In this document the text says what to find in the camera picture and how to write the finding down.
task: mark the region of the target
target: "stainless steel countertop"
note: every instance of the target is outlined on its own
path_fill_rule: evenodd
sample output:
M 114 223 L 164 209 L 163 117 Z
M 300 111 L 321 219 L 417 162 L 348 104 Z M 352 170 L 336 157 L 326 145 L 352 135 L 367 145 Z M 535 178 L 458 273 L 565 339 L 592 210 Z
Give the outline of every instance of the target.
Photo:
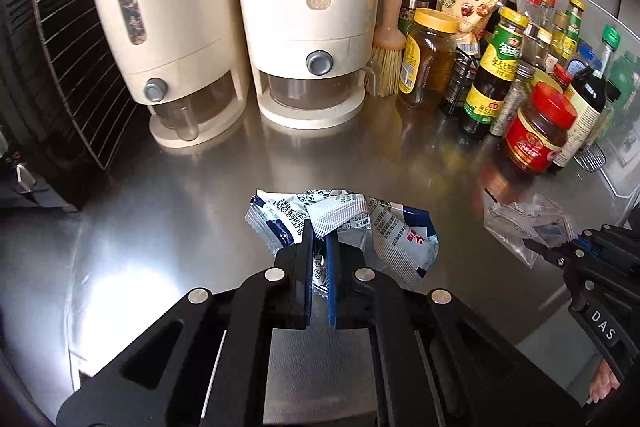
M 542 260 L 529 269 L 483 228 L 482 190 L 506 202 L 538 191 L 579 230 L 619 223 L 625 201 L 575 163 L 522 180 L 497 143 L 471 142 L 439 111 L 370 98 L 354 120 L 318 132 L 276 126 L 253 100 L 223 136 L 178 153 L 132 121 L 108 188 L 83 213 L 67 316 L 72 374 L 97 372 L 190 288 L 221 292 L 272 264 L 244 221 L 256 188 L 346 188 L 428 210 L 440 253 L 420 290 L 447 287 L 517 343 L 566 299 L 562 273 Z M 266 422 L 375 409 L 367 333 L 328 330 L 324 302 L 313 305 L 311 328 L 274 334 Z

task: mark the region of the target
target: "white dispenser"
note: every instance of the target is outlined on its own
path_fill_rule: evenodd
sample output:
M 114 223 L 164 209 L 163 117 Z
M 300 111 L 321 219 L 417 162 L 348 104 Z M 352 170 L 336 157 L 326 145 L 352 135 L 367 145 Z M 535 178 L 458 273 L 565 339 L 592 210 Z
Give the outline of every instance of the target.
M 353 118 L 378 0 L 240 0 L 260 111 L 318 129 Z
M 238 0 L 95 0 L 149 129 L 166 147 L 206 141 L 246 105 L 250 68 Z

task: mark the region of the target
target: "brush bristles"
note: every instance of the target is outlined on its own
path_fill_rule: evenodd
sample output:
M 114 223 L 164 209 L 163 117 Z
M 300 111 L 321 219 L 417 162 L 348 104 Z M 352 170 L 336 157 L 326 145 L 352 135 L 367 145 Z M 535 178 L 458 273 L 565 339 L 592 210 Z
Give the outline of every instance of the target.
M 395 96 L 398 92 L 398 80 L 402 67 L 402 53 L 404 50 L 386 50 L 374 46 L 371 51 L 371 61 L 378 71 L 377 85 L 373 86 L 369 75 L 365 80 L 365 88 L 373 96 Z

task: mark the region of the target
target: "silver screw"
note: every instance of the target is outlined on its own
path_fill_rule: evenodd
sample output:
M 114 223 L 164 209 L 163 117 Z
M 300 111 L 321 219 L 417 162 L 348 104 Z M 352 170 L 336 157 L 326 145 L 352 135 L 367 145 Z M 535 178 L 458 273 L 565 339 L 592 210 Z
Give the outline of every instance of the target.
M 370 281 L 376 273 L 370 268 L 358 268 L 356 270 L 356 279 L 359 281 Z
M 284 279 L 284 270 L 282 268 L 270 268 L 264 273 L 264 278 L 268 281 L 279 281 Z
M 202 288 L 196 288 L 189 292 L 189 302 L 191 304 L 200 304 L 209 298 L 209 292 Z
M 431 300 L 436 304 L 449 304 L 451 294 L 446 290 L 436 290 L 431 294 Z

